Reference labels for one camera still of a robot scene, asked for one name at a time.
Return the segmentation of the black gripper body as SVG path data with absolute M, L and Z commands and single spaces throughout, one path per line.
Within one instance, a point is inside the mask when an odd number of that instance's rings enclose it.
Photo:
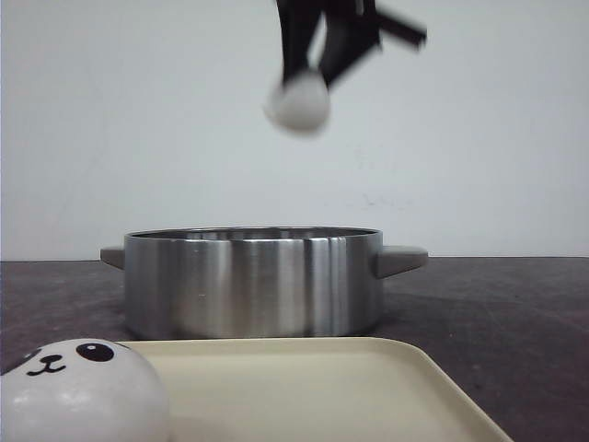
M 422 46 L 427 41 L 426 28 L 409 23 L 408 20 L 394 16 L 392 13 L 380 11 L 375 1 L 363 1 L 363 17 L 377 31 L 384 31 L 388 36 L 396 38 L 410 46 Z

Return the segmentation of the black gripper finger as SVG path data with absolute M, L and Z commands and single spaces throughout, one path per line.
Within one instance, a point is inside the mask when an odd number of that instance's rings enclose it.
M 282 34 L 282 82 L 288 83 L 303 72 L 313 72 L 322 82 L 324 76 L 308 62 L 309 45 L 315 35 L 324 1 L 282 0 L 276 2 Z
M 318 70 L 326 87 L 380 44 L 374 1 L 326 1 L 327 33 Z

